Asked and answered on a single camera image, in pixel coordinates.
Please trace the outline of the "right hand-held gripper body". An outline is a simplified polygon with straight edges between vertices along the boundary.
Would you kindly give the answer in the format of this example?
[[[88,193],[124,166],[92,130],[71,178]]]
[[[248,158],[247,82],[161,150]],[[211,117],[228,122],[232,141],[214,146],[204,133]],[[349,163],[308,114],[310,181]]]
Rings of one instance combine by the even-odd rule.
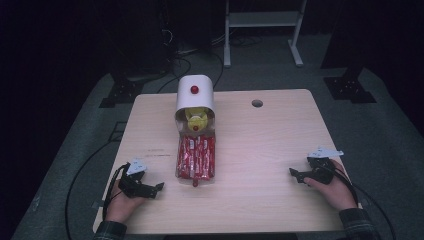
[[[327,149],[324,147],[318,147],[315,151],[309,153],[307,161],[312,169],[310,178],[322,184],[330,184],[336,169],[331,157],[343,155],[344,152],[341,150]]]

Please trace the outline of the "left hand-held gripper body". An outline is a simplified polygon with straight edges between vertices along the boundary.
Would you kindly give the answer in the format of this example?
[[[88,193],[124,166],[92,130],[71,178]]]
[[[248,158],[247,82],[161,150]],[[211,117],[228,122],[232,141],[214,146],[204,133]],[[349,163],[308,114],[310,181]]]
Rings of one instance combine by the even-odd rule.
[[[119,188],[129,198],[148,198],[151,186],[142,183],[147,166],[140,159],[133,159],[124,166]]]

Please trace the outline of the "person's left hand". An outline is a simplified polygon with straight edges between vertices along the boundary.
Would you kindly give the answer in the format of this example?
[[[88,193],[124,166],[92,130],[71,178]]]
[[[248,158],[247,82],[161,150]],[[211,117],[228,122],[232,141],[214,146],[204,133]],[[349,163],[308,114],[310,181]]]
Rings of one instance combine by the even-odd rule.
[[[124,224],[145,201],[145,198],[135,197],[129,198],[121,192],[119,188],[119,180],[113,186],[112,199],[107,208],[105,220]]]

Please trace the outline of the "person's right hand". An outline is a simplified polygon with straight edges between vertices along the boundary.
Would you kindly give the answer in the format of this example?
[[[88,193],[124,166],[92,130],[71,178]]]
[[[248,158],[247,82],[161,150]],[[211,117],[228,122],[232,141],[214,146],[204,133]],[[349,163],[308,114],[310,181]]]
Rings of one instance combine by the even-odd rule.
[[[305,177],[304,183],[319,191],[327,202],[338,211],[358,207],[349,188],[337,177],[334,177],[329,184]]]

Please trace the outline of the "clear plastic drawer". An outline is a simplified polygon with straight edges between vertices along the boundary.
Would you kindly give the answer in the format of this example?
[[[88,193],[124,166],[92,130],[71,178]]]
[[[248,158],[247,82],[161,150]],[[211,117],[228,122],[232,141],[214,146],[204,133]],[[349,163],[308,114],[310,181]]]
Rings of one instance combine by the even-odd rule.
[[[215,113],[207,107],[179,109],[175,114],[179,132],[175,176],[193,187],[215,177]]]

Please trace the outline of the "pile of red snack packets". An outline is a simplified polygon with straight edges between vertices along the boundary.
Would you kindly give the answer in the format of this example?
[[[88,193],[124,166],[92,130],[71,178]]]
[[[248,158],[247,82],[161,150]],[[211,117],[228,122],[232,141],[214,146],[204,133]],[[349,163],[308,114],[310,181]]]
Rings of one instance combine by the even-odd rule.
[[[210,181],[215,177],[215,137],[180,137],[176,177],[193,181]]]

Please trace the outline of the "yellow plastic piece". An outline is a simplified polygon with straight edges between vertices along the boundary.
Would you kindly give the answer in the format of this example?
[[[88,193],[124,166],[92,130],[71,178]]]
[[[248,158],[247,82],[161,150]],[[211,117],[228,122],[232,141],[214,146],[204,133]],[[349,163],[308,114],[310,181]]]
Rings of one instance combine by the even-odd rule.
[[[208,125],[209,109],[206,107],[191,107],[185,109],[188,129],[199,132]]]

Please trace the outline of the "black stand with base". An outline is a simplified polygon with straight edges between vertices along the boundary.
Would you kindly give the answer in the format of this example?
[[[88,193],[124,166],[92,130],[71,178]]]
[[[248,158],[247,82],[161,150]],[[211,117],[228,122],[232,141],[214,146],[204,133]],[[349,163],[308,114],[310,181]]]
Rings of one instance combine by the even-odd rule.
[[[354,104],[376,102],[359,81],[366,63],[367,44],[360,35],[363,22],[355,0],[341,0],[340,12],[321,65],[322,68],[346,68],[341,76],[324,78],[334,100],[350,100]]]

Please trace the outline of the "black stand base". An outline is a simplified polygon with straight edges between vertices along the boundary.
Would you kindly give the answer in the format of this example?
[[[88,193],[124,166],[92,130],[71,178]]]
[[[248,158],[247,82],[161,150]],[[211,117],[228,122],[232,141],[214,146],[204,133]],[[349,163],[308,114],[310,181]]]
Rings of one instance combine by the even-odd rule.
[[[129,104],[142,92],[144,83],[142,81],[132,81],[121,72],[111,73],[113,86],[101,103],[100,108],[113,108],[116,104]]]

